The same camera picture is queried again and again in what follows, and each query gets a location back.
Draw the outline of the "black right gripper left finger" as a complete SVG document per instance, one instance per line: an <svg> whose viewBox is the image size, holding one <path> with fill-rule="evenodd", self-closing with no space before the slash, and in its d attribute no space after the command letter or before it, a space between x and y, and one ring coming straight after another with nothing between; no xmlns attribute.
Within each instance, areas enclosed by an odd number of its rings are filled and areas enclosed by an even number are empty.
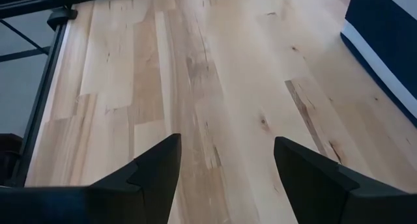
<svg viewBox="0 0 417 224"><path fill-rule="evenodd" d="M92 224L167 224L181 162L174 133L91 185Z"/></svg>

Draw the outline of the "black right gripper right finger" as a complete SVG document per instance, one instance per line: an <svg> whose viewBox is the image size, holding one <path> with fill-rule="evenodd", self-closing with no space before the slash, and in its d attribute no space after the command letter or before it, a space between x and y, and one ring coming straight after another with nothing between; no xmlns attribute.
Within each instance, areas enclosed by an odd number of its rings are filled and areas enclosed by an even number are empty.
<svg viewBox="0 0 417 224"><path fill-rule="evenodd" d="M274 159L299 224L407 224L407 193L286 137Z"/></svg>

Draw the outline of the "navy white striped fabric basket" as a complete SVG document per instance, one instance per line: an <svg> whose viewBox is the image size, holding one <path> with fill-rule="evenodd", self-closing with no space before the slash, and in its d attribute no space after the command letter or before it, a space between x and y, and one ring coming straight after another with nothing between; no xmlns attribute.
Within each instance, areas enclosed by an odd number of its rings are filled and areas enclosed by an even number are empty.
<svg viewBox="0 0 417 224"><path fill-rule="evenodd" d="M417 0L350 0L340 36L417 127Z"/></svg>

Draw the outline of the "black table frame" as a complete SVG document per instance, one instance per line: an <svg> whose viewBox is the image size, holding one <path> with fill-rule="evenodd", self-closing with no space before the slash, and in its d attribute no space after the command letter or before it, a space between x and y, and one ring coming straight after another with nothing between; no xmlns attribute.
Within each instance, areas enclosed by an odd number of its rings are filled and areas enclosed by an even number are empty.
<svg viewBox="0 0 417 224"><path fill-rule="evenodd" d="M0 0L0 24L35 47L32 50L2 55L0 62L31 55L48 56L23 137L13 133L0 133L0 188L20 188L25 185L67 23L76 19L78 15L77 10L72 6L88 1L94 0ZM52 10L47 20L47 24L54 31L50 46L39 46L5 21L6 18L43 10Z"/></svg>

